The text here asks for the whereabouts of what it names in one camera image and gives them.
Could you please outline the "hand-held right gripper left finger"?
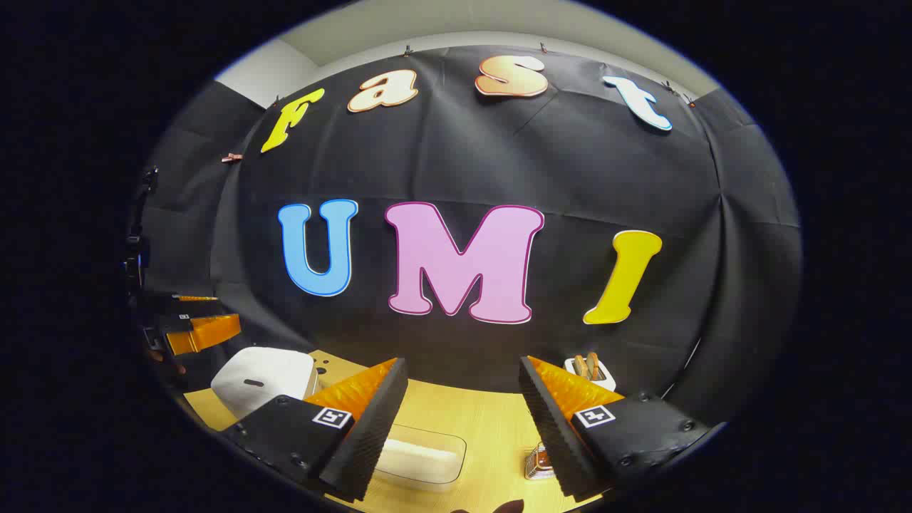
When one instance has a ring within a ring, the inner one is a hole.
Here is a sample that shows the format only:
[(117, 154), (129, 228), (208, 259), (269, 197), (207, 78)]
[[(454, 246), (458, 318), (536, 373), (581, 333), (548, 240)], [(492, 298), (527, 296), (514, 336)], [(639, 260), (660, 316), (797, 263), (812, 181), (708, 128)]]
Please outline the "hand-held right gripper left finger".
[(406, 360), (391, 358), (307, 399), (274, 396), (219, 436), (296, 487), (362, 500), (407, 387)]

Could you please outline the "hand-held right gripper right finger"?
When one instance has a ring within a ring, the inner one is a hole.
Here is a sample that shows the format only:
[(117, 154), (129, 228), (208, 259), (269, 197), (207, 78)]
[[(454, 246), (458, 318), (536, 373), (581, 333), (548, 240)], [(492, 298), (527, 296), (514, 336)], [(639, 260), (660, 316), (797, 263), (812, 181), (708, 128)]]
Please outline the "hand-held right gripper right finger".
[(709, 425), (659, 396), (628, 397), (531, 356), (519, 383), (561, 492), (590, 499), (661, 480), (713, 438)]

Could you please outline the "metal wire chopstick holder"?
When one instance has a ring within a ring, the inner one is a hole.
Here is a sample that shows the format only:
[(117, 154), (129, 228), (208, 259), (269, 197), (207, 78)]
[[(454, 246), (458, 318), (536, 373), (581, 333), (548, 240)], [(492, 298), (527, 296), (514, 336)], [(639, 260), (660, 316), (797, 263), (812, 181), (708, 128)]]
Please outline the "metal wire chopstick holder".
[(525, 457), (524, 476), (527, 480), (550, 480), (556, 476), (543, 442), (538, 442)]

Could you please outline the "clear box of rice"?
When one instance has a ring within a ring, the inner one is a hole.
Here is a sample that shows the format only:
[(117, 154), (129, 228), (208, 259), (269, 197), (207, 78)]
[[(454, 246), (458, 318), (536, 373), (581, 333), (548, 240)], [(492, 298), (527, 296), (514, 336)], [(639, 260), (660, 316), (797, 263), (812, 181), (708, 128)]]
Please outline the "clear box of rice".
[(462, 474), (467, 449), (460, 436), (394, 423), (373, 477), (395, 486), (446, 492)]

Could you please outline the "white rice cooker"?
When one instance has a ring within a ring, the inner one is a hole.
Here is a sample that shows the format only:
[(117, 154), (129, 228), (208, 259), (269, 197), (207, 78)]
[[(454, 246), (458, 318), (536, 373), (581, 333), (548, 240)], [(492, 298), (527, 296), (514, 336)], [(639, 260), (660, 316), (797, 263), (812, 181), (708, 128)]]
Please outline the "white rice cooker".
[(242, 348), (224, 364), (211, 388), (240, 420), (280, 395), (305, 400), (319, 392), (321, 385), (309, 354), (252, 346)]

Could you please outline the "white toaster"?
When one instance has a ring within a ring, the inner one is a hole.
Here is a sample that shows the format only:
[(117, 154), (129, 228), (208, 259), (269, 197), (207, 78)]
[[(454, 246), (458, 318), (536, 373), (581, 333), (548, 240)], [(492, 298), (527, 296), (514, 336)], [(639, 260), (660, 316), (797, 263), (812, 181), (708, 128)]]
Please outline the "white toaster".
[[(587, 353), (581, 354), (581, 355), (584, 358), (586, 358)], [(599, 382), (593, 382), (592, 380), (590, 380), (589, 382), (595, 383), (596, 385), (598, 385), (602, 388), (605, 388), (606, 390), (611, 390), (611, 392), (613, 392), (616, 389), (616, 381), (613, 379), (613, 376), (611, 375), (611, 373), (609, 373), (609, 371), (606, 369), (605, 364), (602, 363), (602, 361), (600, 360), (599, 357), (597, 357), (597, 358), (598, 358), (598, 364), (599, 364), (599, 367), (601, 370), (603, 380), (600, 380)], [(566, 369), (566, 371), (570, 371), (570, 373), (573, 373), (574, 375), (576, 375), (574, 373), (574, 356), (567, 358), (564, 361), (564, 369)]]

